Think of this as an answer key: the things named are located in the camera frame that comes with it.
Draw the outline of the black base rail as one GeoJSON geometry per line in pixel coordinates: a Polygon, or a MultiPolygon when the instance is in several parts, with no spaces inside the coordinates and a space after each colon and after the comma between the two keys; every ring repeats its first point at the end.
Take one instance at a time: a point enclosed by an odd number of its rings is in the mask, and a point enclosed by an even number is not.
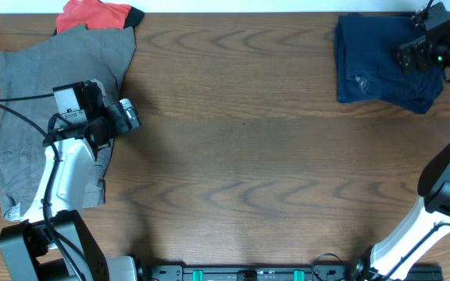
{"type": "Polygon", "coordinates": [[[144,280],[153,281],[340,281],[349,280],[344,264],[292,267],[211,267],[158,265],[151,267],[144,280]]]}

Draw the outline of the dark blue shorts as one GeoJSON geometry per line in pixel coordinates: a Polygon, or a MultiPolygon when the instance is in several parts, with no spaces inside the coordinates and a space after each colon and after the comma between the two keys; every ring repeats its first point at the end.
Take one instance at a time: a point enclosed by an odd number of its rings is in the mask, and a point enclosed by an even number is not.
{"type": "Polygon", "coordinates": [[[404,16],[339,16],[334,31],[337,101],[381,100],[426,113],[444,90],[443,71],[405,74],[394,56],[420,35],[404,16]]]}

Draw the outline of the red and black garment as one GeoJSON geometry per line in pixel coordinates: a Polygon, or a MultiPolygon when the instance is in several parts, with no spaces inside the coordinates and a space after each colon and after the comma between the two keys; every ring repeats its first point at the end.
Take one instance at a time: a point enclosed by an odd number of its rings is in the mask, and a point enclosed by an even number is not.
{"type": "Polygon", "coordinates": [[[54,35],[78,26],[85,26],[88,30],[122,30],[137,27],[144,18],[143,11],[127,4],[69,0],[56,19],[54,35]]]}

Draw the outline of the grey shorts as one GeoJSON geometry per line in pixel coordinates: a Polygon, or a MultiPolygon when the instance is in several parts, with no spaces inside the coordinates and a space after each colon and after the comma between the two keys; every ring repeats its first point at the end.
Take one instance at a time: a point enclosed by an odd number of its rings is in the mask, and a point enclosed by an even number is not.
{"type": "MultiPolygon", "coordinates": [[[[0,52],[0,96],[7,107],[45,129],[58,112],[54,87],[96,79],[105,88],[107,105],[119,101],[135,50],[131,27],[79,26],[28,49],[0,52]]],[[[34,200],[45,167],[43,140],[23,120],[0,112],[0,205],[5,220],[21,220],[34,200]]]]}

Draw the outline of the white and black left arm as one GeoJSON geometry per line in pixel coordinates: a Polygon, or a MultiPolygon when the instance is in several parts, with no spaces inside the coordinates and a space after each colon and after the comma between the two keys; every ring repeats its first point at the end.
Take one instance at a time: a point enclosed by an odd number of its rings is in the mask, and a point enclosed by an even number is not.
{"type": "Polygon", "coordinates": [[[99,80],[55,87],[58,112],[40,130],[45,169],[21,222],[2,229],[0,251],[14,280],[136,280],[134,258],[107,258],[81,217],[98,153],[140,126],[126,98],[107,104],[99,80]]]}

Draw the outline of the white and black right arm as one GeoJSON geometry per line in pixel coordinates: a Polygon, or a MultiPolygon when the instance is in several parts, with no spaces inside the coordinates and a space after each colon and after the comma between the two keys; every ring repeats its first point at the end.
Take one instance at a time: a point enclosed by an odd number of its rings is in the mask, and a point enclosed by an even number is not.
{"type": "MultiPolygon", "coordinates": [[[[396,58],[404,73],[450,68],[450,16],[442,2],[428,2],[413,18],[423,36],[403,44],[396,58]]],[[[401,223],[370,247],[349,280],[442,280],[438,265],[418,260],[450,233],[450,143],[422,171],[418,200],[401,223]]]]}

